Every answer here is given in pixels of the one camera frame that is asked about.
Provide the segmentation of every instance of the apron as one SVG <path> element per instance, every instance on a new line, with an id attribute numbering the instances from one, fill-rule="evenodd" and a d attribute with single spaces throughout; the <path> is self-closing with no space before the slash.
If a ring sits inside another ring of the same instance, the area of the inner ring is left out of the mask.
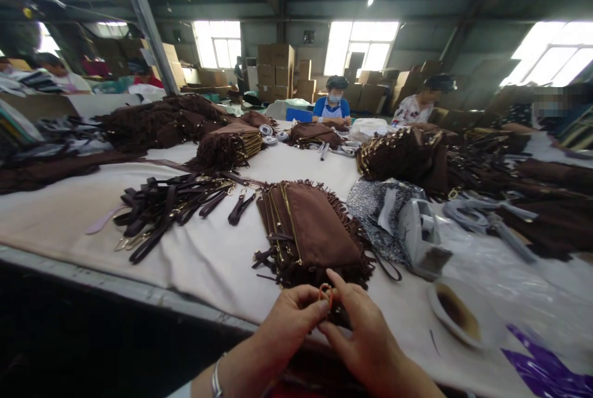
<path id="1" fill-rule="evenodd" d="M 338 108 L 332 112 L 328 110 L 327 100 L 326 104 L 323 106 L 323 112 L 321 113 L 321 117 L 323 118 L 343 118 L 342 117 L 342 102 L 338 103 Z"/>

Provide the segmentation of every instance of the stack of cardboard boxes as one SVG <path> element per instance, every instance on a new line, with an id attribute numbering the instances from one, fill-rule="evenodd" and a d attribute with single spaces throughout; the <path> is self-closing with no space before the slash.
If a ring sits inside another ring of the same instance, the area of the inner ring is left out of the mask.
<path id="1" fill-rule="evenodd" d="M 296 81 L 296 97 L 315 102 L 317 80 L 311 80 L 311 60 L 301 60 L 298 63 L 298 80 Z"/>
<path id="2" fill-rule="evenodd" d="M 259 99 L 273 103 L 292 98 L 294 71 L 295 50 L 289 44 L 259 44 Z"/>

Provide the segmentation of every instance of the pile of straps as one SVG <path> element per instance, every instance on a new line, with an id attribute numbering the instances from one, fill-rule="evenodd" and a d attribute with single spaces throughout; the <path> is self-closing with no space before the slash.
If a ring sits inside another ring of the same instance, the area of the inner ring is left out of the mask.
<path id="1" fill-rule="evenodd" d="M 212 177 L 191 173 L 168 180 L 151 177 L 139 190 L 128 188 L 121 199 L 131 210 L 113 219 L 117 226 L 125 227 L 124 236 L 114 251 L 134 250 L 130 262 L 138 264 L 174 224 L 184 226 L 198 210 L 200 217 L 208 217 L 227 195 L 234 193 L 236 184 L 260 189 L 252 181 L 229 172 Z M 246 189 L 242 190 L 229 215 L 229 224 L 233 226 L 239 223 L 241 215 L 256 198 L 253 194 L 245 200 L 246 192 Z"/>

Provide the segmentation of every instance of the hair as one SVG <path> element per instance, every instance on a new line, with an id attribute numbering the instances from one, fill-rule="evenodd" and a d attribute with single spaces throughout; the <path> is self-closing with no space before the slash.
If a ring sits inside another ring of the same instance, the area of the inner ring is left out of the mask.
<path id="1" fill-rule="evenodd" d="M 54 54 L 51 54 L 49 52 L 42 52 L 42 53 L 38 53 L 37 54 L 37 62 L 39 64 L 49 64 L 50 66 L 53 67 L 63 67 L 66 68 L 66 66 L 64 65 L 64 62 L 62 60 L 60 60 L 57 56 L 55 56 Z"/>

